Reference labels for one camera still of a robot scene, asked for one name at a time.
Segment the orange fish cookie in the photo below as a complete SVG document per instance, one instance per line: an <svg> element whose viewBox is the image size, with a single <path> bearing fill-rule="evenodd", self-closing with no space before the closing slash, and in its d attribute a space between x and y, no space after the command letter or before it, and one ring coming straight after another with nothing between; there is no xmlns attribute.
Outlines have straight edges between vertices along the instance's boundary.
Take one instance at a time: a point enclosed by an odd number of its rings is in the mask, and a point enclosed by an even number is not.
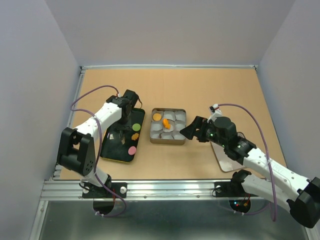
<svg viewBox="0 0 320 240"><path fill-rule="evenodd" d="M164 118L164 119L162 120L162 124L163 124L163 127L164 127L165 129L168 129L168 130L171 129L171 124L170 124L170 122L169 122L169 120L168 120L167 118Z"/></svg>

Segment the orange round sandwich cookie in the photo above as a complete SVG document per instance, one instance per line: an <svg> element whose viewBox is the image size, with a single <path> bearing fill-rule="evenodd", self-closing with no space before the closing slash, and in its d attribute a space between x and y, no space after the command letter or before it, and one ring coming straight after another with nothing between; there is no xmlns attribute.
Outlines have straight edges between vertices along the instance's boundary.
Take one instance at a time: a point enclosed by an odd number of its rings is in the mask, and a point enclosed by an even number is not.
<svg viewBox="0 0 320 240"><path fill-rule="evenodd" d="M154 121L160 121L162 119L162 115L160 113L155 113L153 114L152 119Z"/></svg>

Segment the metal serving tongs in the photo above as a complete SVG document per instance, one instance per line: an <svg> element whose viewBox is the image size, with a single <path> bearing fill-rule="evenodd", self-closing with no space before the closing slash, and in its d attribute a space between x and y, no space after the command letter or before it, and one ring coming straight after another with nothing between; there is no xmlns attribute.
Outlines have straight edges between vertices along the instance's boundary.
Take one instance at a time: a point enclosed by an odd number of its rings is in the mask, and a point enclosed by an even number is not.
<svg viewBox="0 0 320 240"><path fill-rule="evenodd" d="M140 100L140 98L139 98L138 102L141 104L141 107L142 107L143 103ZM141 125L141 128L142 128L144 116L145 116L145 112L142 109L134 107L132 110L132 125L138 123ZM130 135L132 132L135 132L132 129L132 126L129 128L129 130L116 130L115 129L115 131L118 132L119 140L122 145L125 144L127 136Z"/></svg>

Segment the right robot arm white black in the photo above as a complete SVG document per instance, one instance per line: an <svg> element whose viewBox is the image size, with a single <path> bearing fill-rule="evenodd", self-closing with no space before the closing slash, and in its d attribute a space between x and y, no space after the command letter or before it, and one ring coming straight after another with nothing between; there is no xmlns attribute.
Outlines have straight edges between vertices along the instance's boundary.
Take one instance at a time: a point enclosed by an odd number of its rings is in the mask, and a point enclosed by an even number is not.
<svg viewBox="0 0 320 240"><path fill-rule="evenodd" d="M260 179L245 170L235 173L230 182L233 194L246 192L264 198L288 211L306 228L313 228L320 220L320 179L299 175L269 158L254 143L239 136L228 117L208 120L196 116L180 133L189 140L197 138L221 146L229 159L264 176Z"/></svg>

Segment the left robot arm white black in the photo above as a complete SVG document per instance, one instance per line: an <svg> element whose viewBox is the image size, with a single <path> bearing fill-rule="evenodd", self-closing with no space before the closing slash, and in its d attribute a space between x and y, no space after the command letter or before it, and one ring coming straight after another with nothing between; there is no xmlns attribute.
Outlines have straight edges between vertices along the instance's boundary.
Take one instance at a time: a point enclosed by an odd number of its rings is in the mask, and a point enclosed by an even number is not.
<svg viewBox="0 0 320 240"><path fill-rule="evenodd" d="M137 93L126 90L112 95L102 107L75 128L66 127L60 137L57 164L82 176L100 197L112 191L109 174L98 168L100 157L130 162L138 148L145 112L136 108Z"/></svg>

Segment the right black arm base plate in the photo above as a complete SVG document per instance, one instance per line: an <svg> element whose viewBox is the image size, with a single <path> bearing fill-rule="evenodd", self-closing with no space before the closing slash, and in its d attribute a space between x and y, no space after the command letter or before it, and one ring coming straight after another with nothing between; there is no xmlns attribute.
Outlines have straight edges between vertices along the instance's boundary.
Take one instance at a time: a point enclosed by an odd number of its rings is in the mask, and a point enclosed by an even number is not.
<svg viewBox="0 0 320 240"><path fill-rule="evenodd" d="M248 196L239 183L231 181L217 181L214 183L212 195L216 198L241 198Z"/></svg>

